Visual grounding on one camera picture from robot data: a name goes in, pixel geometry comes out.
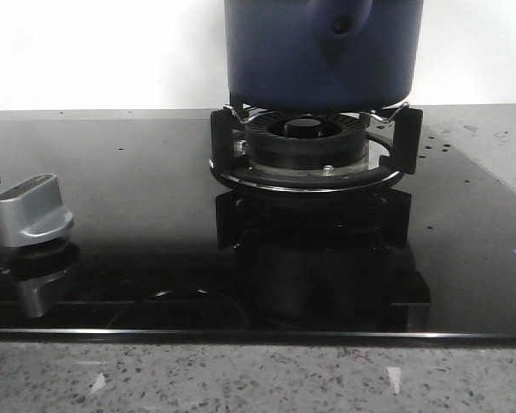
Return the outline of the right black gas burner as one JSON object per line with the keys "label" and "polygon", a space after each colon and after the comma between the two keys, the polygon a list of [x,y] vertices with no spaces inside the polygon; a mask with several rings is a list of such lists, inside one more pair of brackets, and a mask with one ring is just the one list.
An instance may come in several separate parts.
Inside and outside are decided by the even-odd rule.
{"label": "right black gas burner", "polygon": [[346,168],[366,152],[366,127],[343,114],[259,114],[236,134],[243,139],[250,166],[279,176],[320,174]]}

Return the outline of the right black pot support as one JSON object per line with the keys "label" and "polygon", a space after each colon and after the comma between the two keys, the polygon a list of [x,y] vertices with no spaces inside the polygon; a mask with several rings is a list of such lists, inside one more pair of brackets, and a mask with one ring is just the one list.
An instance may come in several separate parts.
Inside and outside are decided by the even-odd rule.
{"label": "right black pot support", "polygon": [[279,194],[348,194],[389,188],[416,171],[423,113],[407,103],[380,114],[352,116],[365,125],[365,155],[346,168],[325,167],[320,174],[269,175],[253,169],[245,155],[245,141],[236,137],[259,114],[282,112],[226,105],[210,115],[213,177],[228,188],[245,192]]}

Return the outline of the black glass gas stove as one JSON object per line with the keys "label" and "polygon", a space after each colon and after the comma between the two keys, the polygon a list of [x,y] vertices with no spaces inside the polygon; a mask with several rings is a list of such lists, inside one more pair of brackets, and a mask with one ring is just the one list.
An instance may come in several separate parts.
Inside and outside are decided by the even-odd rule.
{"label": "black glass gas stove", "polygon": [[205,116],[0,120],[0,194],[54,174],[68,234],[0,244],[0,340],[516,346],[516,194],[424,135],[346,200],[231,192]]}

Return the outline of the dark blue cooking pot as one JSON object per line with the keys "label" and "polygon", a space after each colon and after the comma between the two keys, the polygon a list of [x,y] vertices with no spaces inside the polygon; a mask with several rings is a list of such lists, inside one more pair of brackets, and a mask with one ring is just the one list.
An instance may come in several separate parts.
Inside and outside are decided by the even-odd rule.
{"label": "dark blue cooking pot", "polygon": [[412,88],[423,3],[226,1],[228,89],[257,108],[389,107]]}

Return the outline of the silver stove knob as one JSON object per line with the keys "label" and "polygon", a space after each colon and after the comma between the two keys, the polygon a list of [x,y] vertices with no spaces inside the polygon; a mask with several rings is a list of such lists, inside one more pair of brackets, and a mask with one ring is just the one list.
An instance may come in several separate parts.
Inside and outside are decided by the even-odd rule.
{"label": "silver stove knob", "polygon": [[58,177],[32,176],[0,194],[0,244],[9,248],[45,243],[69,233],[73,212],[64,206]]}

